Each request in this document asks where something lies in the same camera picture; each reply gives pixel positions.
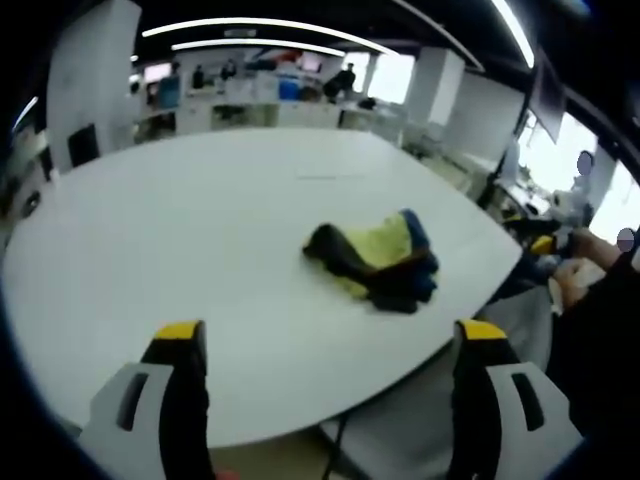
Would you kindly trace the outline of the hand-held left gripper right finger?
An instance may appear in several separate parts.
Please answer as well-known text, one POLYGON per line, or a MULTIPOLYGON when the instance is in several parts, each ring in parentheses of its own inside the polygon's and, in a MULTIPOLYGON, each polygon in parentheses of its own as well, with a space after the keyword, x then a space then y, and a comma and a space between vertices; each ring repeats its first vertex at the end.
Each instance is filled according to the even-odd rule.
POLYGON ((449 479, 546 479, 582 443, 566 396, 503 330, 455 325, 449 479))

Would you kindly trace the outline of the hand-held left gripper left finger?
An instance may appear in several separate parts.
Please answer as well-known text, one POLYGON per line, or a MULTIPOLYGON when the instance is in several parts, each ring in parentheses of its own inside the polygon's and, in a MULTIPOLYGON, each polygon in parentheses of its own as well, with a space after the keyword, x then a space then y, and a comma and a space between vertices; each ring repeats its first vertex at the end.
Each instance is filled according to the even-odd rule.
POLYGON ((168 324, 91 400, 78 441, 111 479, 213 479, 206 327, 168 324))

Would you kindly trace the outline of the person's right hand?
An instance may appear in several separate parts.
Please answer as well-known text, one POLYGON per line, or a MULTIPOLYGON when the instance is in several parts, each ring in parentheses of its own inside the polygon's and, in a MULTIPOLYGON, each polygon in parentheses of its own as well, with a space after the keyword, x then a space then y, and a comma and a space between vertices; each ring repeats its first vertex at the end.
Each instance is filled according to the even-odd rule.
POLYGON ((588 283, 585 278, 588 265, 593 264, 606 273, 621 256, 618 247, 586 228, 573 230, 569 234, 569 245, 569 258, 552 274, 562 312, 583 299, 595 284, 594 280, 588 283))

